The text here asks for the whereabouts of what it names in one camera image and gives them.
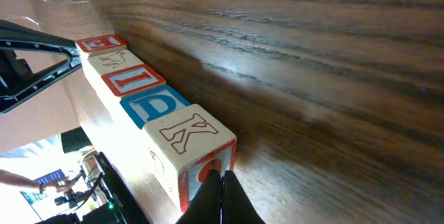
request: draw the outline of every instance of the dark wooden surface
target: dark wooden surface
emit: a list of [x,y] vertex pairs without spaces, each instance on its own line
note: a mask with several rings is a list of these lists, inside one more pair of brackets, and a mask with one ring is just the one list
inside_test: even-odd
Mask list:
[[[232,129],[235,173],[267,223],[444,222],[444,0],[35,0],[35,10],[51,34],[115,31]],[[84,82],[68,88],[83,126],[97,127],[109,116]],[[165,204],[145,211],[168,222]]]

